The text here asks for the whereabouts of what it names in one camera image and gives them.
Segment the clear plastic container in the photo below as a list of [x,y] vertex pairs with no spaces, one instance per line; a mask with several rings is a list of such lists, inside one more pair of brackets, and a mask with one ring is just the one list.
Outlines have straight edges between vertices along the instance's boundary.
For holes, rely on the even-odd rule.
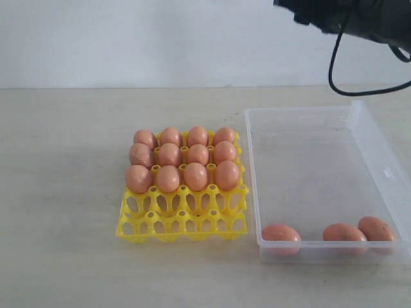
[[[256,215],[263,262],[411,263],[411,184],[366,105],[246,110]],[[395,242],[325,242],[333,223],[358,225],[375,216]],[[301,242],[265,241],[261,230],[288,225]],[[291,257],[276,248],[299,247]],[[342,255],[336,248],[368,248]],[[390,248],[390,255],[381,254]]]

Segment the black wire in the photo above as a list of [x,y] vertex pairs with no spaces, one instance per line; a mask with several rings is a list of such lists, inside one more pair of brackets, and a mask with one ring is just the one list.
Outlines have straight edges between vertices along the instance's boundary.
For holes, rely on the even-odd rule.
[[335,41],[335,46],[334,46],[334,50],[333,50],[333,54],[331,55],[331,61],[329,63],[329,68],[328,68],[328,84],[329,86],[334,90],[334,92],[340,94],[340,95],[344,95],[344,96],[367,96],[367,95],[377,95],[377,94],[387,94],[387,93],[392,93],[392,92],[396,92],[399,90],[403,90],[405,88],[408,88],[411,86],[411,80],[403,83],[402,85],[397,85],[395,87],[391,87],[391,88],[386,88],[386,89],[380,89],[380,90],[370,90],[370,91],[361,91],[361,92],[346,92],[343,90],[338,89],[333,81],[333,69],[334,69],[334,63],[335,63],[335,58],[337,56],[337,51],[338,51],[338,47],[340,46],[340,42],[341,42],[341,38],[342,35],[344,34],[344,30],[345,27],[348,24],[348,20],[351,16],[351,13],[355,7],[355,5],[357,4],[357,0],[353,0],[353,4],[351,5],[349,11],[347,12],[347,15],[345,16],[345,19],[341,25],[340,28],[340,33],[338,34],[338,37]]

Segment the yellow plastic egg tray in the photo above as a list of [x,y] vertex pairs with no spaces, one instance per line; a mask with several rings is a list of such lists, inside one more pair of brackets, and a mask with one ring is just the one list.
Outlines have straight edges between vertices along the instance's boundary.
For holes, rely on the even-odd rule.
[[[182,171],[186,167],[187,132],[181,133],[184,146]],[[136,194],[127,187],[123,195],[116,235],[131,243],[143,243],[150,237],[163,242],[173,242],[186,236],[193,241],[203,241],[210,235],[218,235],[225,240],[233,240],[247,233],[244,211],[247,209],[246,195],[249,188],[243,182],[244,165],[240,162],[241,148],[238,146],[239,134],[236,133],[235,147],[240,167],[240,183],[231,191],[221,191],[214,184],[212,145],[214,132],[208,132],[210,154],[206,166],[211,179],[207,189],[191,191],[184,183],[171,193],[164,193],[157,186],[148,192]],[[154,165],[151,172],[155,178],[161,166]]]

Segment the table surface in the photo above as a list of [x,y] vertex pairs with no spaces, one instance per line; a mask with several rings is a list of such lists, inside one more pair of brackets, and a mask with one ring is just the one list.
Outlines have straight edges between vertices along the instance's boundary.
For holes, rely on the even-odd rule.
[[[408,174],[410,97],[366,98]],[[252,231],[171,244],[114,235],[137,129],[230,125],[248,161],[246,108],[350,102],[327,87],[0,90],[0,306],[409,306],[410,266],[262,264]]]

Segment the black device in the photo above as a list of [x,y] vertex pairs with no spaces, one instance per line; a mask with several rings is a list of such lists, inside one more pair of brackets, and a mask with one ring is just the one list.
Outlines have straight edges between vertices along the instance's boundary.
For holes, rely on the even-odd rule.
[[330,87],[345,96],[385,94],[411,86],[411,81],[396,87],[363,92],[346,92],[333,82],[333,68],[343,34],[386,44],[402,62],[411,62],[411,0],[274,0],[274,6],[289,9],[294,21],[312,24],[337,40],[328,70]]

